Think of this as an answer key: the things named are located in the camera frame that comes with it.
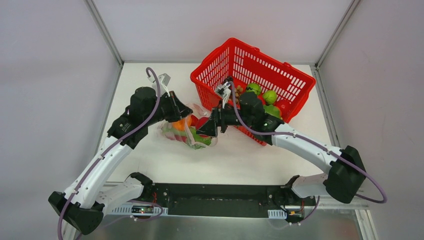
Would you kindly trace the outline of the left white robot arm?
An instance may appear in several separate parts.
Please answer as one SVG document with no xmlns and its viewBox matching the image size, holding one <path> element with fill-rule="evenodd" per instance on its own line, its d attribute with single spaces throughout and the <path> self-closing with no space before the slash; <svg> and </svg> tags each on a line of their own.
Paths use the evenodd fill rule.
<svg viewBox="0 0 424 240">
<path fill-rule="evenodd" d="M 161 121 L 177 122 L 192 112 L 173 91 L 160 93 L 151 87 L 136 89 L 130 104 L 113 121 L 103 145 L 89 165 L 65 191 L 54 191 L 49 196 L 48 202 L 59 215 L 58 238 L 63 239 L 63 222 L 88 235 L 105 215 L 125 202 L 149 201 L 153 195 L 153 181 L 139 172 L 131 173 L 123 183 L 106 192 L 101 189 L 122 160 L 148 135 L 149 126 Z"/>
</svg>

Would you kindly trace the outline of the clear zip top bag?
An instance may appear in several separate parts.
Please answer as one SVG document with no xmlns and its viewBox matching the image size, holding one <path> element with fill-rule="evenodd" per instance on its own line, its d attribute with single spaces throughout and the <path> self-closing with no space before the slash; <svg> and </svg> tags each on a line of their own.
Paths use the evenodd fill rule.
<svg viewBox="0 0 424 240">
<path fill-rule="evenodd" d="M 210 116 L 210 111 L 209 110 L 207 110 L 206 108 L 204 108 L 203 106 L 201 106 L 201 105 L 198 105 L 198 104 L 195 104 L 195 103 L 189 103 L 188 104 L 188 107 L 193 111 L 193 113 L 192 114 L 190 114 L 190 116 L 191 115 L 195 115 L 196 117 L 198 117 L 198 118 L 201 118 L 201 117 L 209 117 Z M 167 121 L 164 121 L 164 122 L 162 122 L 160 125 L 159 125 L 159 127 L 158 127 L 158 131 L 159 131 L 159 133 L 162 135 L 162 129 L 163 128 L 173 128 L 173 126 L 172 126 L 172 122 L 167 122 Z M 218 142 L 218 139 L 217 138 L 212 138 L 212 137 L 210 137 L 211 139 L 212 139 L 212 146 L 208 146 L 208 147 L 214 147 L 216 144 L 217 144 L 217 142 Z"/>
</svg>

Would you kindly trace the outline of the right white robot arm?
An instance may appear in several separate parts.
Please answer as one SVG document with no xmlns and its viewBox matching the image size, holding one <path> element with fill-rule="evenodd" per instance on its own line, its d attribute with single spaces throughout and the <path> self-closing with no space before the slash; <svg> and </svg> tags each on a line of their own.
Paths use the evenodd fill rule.
<svg viewBox="0 0 424 240">
<path fill-rule="evenodd" d="M 215 138 L 228 126 L 243 126 L 258 140 L 286 149 L 322 170 L 321 174 L 290 179 L 283 192 L 284 200 L 290 205 L 309 196 L 330 196 L 344 204 L 353 200 L 365 180 L 365 167 L 354 147 L 341 149 L 308 138 L 281 118 L 267 113 L 253 92 L 243 93 L 239 106 L 228 103 L 230 96 L 223 93 L 210 117 L 198 121 L 197 134 Z"/>
</svg>

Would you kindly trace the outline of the napa cabbage toy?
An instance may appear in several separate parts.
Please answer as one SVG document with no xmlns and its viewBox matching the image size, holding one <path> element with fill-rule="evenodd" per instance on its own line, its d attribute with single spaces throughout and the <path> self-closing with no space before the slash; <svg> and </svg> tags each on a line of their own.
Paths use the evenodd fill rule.
<svg viewBox="0 0 424 240">
<path fill-rule="evenodd" d="M 182 142 L 188 147 L 198 150 L 213 145 L 211 137 L 203 137 L 196 134 L 196 130 L 193 127 L 189 127 L 189 130 L 177 130 L 176 128 L 163 128 L 161 134 L 172 141 Z"/>
</svg>

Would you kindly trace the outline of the red apple toy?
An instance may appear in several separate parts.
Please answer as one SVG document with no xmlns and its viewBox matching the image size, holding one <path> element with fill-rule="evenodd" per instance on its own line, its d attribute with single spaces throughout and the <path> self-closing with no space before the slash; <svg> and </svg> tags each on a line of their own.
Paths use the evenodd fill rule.
<svg viewBox="0 0 424 240">
<path fill-rule="evenodd" d="M 189 119 L 189 126 L 193 127 L 195 129 L 201 128 L 207 121 L 209 120 L 208 117 L 196 117 L 194 114 L 190 116 Z"/>
</svg>

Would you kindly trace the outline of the orange fruit toy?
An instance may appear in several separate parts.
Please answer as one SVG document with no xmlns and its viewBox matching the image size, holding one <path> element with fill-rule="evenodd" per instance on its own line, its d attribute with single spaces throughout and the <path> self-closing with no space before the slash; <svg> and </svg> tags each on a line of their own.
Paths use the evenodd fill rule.
<svg viewBox="0 0 424 240">
<path fill-rule="evenodd" d="M 191 115 L 185 117 L 184 119 L 181 119 L 176 122 L 172 122 L 171 125 L 173 128 L 175 128 L 178 131 L 184 131 L 186 127 L 190 127 L 192 124 L 192 117 Z"/>
</svg>

